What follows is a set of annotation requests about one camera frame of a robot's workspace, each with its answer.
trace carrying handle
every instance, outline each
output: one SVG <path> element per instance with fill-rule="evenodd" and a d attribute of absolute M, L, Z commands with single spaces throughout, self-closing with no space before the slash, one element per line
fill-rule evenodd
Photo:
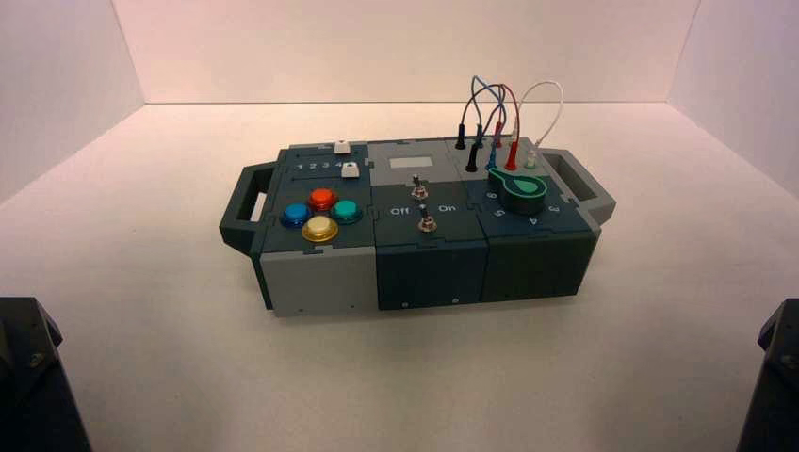
<path fill-rule="evenodd" d="M 253 214 L 258 193 L 267 193 L 274 171 L 274 162 L 245 167 L 238 176 L 236 188 L 234 188 L 222 216 L 220 223 L 222 240 L 248 256 L 255 232 L 264 220 L 263 215 L 258 221 L 250 221 L 250 217 Z"/>
<path fill-rule="evenodd" d="M 616 200 L 572 153 L 565 149 L 543 149 L 541 154 L 555 174 L 574 193 L 579 206 L 587 210 L 597 223 L 602 224 L 611 219 Z"/>

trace teal button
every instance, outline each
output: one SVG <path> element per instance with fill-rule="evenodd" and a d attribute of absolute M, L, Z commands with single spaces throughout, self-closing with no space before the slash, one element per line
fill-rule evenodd
<path fill-rule="evenodd" d="M 341 200 L 333 206 L 330 215 L 341 223 L 354 223 L 361 219 L 361 209 L 353 201 Z"/>

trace red button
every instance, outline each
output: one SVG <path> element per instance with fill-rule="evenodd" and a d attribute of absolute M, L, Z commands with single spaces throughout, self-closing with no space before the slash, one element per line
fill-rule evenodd
<path fill-rule="evenodd" d="M 311 192 L 311 196 L 308 198 L 308 204 L 314 210 L 322 211 L 330 210 L 336 201 L 338 201 L 338 197 L 330 188 L 317 188 Z"/>

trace yellow button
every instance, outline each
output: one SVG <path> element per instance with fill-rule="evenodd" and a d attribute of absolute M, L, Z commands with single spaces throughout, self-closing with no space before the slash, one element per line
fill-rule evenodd
<path fill-rule="evenodd" d="M 337 234 L 338 225 L 335 221 L 323 216 L 313 217 L 302 226 L 302 236 L 309 242 L 324 242 Z"/>

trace white floor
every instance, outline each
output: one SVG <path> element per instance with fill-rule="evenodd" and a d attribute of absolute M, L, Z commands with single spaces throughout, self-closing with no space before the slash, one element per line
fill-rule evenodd
<path fill-rule="evenodd" d="M 0 205 L 0 293 L 58 322 L 95 450 L 732 450 L 758 329 L 799 294 L 799 201 L 668 105 L 568 105 L 548 141 L 618 201 L 577 296 L 264 309 L 218 231 L 241 167 L 460 109 L 145 106 Z"/>

